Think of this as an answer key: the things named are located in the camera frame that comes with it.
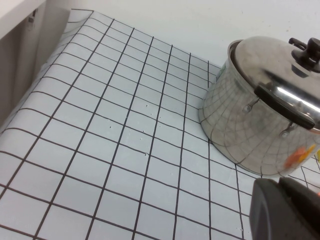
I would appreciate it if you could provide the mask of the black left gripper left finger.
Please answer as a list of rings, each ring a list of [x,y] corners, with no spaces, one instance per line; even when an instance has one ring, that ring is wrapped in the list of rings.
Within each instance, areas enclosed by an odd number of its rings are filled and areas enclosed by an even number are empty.
[[[294,212],[277,182],[260,178],[254,181],[249,212],[253,240],[294,240]]]

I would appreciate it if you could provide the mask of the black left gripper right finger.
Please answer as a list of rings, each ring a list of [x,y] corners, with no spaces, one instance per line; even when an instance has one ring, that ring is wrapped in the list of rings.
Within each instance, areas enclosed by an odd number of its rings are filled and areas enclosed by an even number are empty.
[[[281,177],[278,182],[286,199],[293,207],[306,233],[298,231],[304,240],[320,238],[320,196],[306,186],[289,177]]]

